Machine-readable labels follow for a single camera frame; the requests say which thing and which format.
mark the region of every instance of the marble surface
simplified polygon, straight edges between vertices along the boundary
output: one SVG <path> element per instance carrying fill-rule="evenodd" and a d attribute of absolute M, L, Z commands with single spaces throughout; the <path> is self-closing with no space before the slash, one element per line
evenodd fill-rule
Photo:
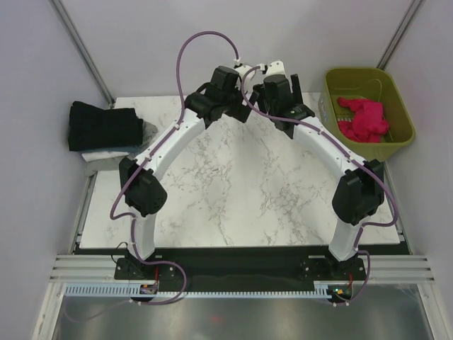
<path fill-rule="evenodd" d="M 304 102 L 317 111 L 319 93 Z M 159 132 L 178 115 L 176 96 L 119 98 Z M 331 200 L 336 182 L 304 146 L 265 118 L 246 124 L 223 116 L 193 140 L 162 181 L 168 200 L 157 215 L 157 247 L 225 247 L 328 244 L 336 226 Z M 130 240 L 129 219 L 111 221 L 120 191 L 117 171 L 98 173 L 81 248 L 115 248 Z M 126 211 L 122 200 L 117 213 Z M 374 221 L 388 222 L 385 202 Z M 363 244 L 399 243 L 395 227 L 368 227 Z"/>

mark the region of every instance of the white wall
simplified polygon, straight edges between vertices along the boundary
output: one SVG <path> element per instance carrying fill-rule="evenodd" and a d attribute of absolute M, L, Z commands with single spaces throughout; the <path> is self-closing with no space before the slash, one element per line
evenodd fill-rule
<path fill-rule="evenodd" d="M 71 102 L 105 102 L 47 0 L 0 2 L 0 339 L 31 337 L 84 187 Z"/>
<path fill-rule="evenodd" d="M 375 67 L 411 0 L 62 0 L 113 95 L 176 94 L 183 42 L 218 30 L 244 62 L 281 59 L 303 91 L 320 91 L 335 66 Z M 225 42 L 202 37 L 182 63 L 183 88 L 194 91 L 219 64 L 232 65 Z"/>
<path fill-rule="evenodd" d="M 390 61 L 417 132 L 389 170 L 404 227 L 427 254 L 453 319 L 453 2 L 429 0 Z"/>

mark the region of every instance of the folded black fabric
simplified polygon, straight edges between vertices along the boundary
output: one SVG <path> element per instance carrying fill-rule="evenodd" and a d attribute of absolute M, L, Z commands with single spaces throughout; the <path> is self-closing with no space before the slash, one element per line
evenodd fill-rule
<path fill-rule="evenodd" d="M 143 120 L 133 108 L 103 110 L 75 101 L 69 113 L 70 151 L 140 146 Z"/>

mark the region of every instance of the red cloth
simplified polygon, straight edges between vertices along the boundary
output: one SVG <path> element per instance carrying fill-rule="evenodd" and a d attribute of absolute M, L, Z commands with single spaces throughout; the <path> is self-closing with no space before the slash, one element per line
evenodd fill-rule
<path fill-rule="evenodd" d="M 382 103 L 369 99 L 338 98 L 338 105 L 355 113 L 352 122 L 338 122 L 340 131 L 355 142 L 379 143 L 381 136 L 389 131 L 389 122 L 384 119 Z"/>

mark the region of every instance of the olive green plastic bin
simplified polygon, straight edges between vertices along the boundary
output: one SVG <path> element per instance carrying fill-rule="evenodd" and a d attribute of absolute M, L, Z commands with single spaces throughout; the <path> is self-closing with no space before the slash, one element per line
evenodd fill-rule
<path fill-rule="evenodd" d="M 390 129 L 380 143 L 349 140 L 338 128 L 339 120 L 352 120 L 354 113 L 338 105 L 337 99 L 367 98 L 381 102 Z M 321 122 L 344 145 L 367 160 L 385 161 L 398 149 L 412 143 L 415 130 L 393 79 L 375 68 L 337 68 L 326 73 L 319 99 Z"/>

